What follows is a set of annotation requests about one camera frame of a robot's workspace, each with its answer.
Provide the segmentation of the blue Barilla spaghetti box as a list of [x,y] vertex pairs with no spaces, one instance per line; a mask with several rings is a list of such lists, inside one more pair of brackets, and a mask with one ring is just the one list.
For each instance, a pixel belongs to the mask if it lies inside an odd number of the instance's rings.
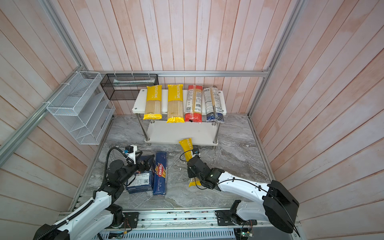
[[154,171],[153,195],[165,195],[167,181],[167,152],[156,153]]

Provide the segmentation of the yellow Pastatime spaghetti pack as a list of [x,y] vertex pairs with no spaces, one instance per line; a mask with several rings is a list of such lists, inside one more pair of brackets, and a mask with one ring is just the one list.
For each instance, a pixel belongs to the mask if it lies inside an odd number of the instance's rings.
[[147,87],[144,120],[160,120],[162,115],[162,86]]
[[[186,161],[188,162],[193,157],[192,139],[191,138],[184,139],[184,140],[179,141],[179,143],[185,152],[184,156],[186,158]],[[201,182],[199,180],[195,180],[194,178],[191,177],[190,182],[189,182],[189,187],[192,187],[192,186],[202,186],[202,185],[201,185]]]

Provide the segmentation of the red spaghetti pack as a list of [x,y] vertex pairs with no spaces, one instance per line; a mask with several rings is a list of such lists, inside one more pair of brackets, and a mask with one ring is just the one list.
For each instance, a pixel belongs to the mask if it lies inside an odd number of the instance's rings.
[[199,85],[189,85],[187,92],[187,103],[185,121],[193,123],[202,122],[202,97],[203,87]]

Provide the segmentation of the blue white-label spaghetti pack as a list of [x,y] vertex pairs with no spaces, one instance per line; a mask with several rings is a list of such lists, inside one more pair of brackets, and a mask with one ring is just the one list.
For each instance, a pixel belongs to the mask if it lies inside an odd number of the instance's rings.
[[216,86],[203,88],[207,122],[224,123],[224,114],[219,90]]

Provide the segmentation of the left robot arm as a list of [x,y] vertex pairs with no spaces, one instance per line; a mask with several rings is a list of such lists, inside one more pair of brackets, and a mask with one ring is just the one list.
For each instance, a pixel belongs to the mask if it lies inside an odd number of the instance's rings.
[[135,164],[115,160],[105,169],[105,179],[93,196],[79,209],[53,225],[44,224],[35,240],[91,239],[107,227],[120,228],[127,223],[122,207],[115,204],[126,188],[126,182],[137,171],[148,171],[154,155],[139,158]]

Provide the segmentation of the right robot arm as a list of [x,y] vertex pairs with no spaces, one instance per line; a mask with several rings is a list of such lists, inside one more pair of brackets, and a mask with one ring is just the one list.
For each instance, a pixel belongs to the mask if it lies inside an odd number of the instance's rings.
[[269,184],[252,182],[222,169],[209,168],[199,155],[188,160],[187,166],[189,177],[199,179],[201,190],[228,192],[247,199],[234,201],[229,210],[216,211],[220,226],[268,221],[282,232],[298,232],[295,222],[300,204],[282,183],[275,180]]

